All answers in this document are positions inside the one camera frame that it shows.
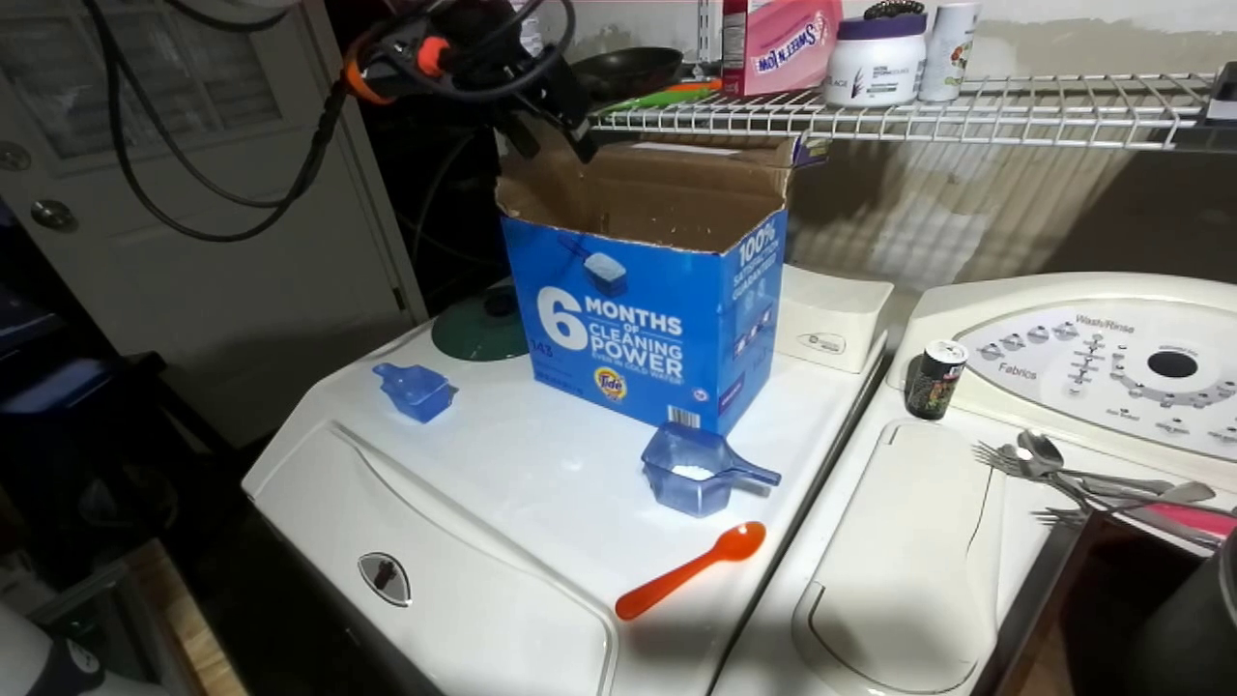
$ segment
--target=white appliance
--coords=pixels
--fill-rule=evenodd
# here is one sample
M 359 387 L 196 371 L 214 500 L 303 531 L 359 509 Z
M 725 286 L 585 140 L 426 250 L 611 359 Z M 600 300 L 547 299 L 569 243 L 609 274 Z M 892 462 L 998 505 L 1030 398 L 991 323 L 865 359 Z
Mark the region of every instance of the white appliance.
M 320 378 L 243 489 L 446 692 L 706 692 L 878 382 L 889 293 L 785 270 L 772 373 L 728 435 L 780 482 L 710 516 L 655 502 L 655 426 L 535 382 L 525 354 L 453 359 L 423 329 Z M 455 398 L 411 422 L 375 362 L 435 366 Z M 737 520 L 770 533 L 749 559 L 614 619 L 623 592 Z
M 963 339 L 944 422 L 910 359 Z M 1237 286 L 1039 274 L 928 291 L 848 451 L 732 649 L 718 696 L 971 692 L 1060 489 L 991 466 L 1021 430 L 1067 466 L 1237 494 Z

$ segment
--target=wire shelf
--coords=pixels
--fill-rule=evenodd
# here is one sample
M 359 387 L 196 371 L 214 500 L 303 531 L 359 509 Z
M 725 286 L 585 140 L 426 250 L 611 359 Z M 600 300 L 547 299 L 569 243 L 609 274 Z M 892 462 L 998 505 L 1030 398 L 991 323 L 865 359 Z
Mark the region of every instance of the wire shelf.
M 1214 72 L 971 76 L 951 105 L 831 107 L 816 94 L 704 95 L 664 107 L 614 105 L 594 132 L 699 140 L 889 140 L 1125 152 L 1237 152 L 1203 121 Z

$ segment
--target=control panel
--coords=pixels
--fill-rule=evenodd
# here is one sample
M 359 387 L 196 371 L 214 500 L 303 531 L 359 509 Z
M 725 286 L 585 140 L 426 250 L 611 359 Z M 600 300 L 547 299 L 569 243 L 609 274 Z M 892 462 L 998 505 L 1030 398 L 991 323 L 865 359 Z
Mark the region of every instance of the control panel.
M 1237 462 L 1237 314 L 1105 299 L 1008 314 L 960 339 L 1002 389 Z

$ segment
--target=blue plastic part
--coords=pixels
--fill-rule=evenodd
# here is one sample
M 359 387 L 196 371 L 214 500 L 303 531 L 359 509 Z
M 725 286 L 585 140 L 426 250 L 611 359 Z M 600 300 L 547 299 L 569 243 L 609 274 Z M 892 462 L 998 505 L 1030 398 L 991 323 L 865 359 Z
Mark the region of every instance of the blue plastic part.
M 383 395 L 396 411 L 418 422 L 435 422 L 455 398 L 455 387 L 423 362 L 375 362 L 375 373 L 383 378 Z
M 655 433 L 641 458 L 655 500 L 697 516 L 725 509 L 732 488 L 764 489 L 780 482 L 777 471 L 744 458 L 728 435 L 674 422 Z

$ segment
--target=detergent box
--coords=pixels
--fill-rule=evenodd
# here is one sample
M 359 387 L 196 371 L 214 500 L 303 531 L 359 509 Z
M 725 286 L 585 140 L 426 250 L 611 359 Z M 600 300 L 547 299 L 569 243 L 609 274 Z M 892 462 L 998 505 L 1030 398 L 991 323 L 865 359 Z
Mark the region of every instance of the detergent box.
M 842 0 L 728 0 L 725 94 L 816 87 L 837 54 Z
M 728 433 L 770 378 L 794 145 L 609 141 L 503 159 L 535 373 L 609 411 Z

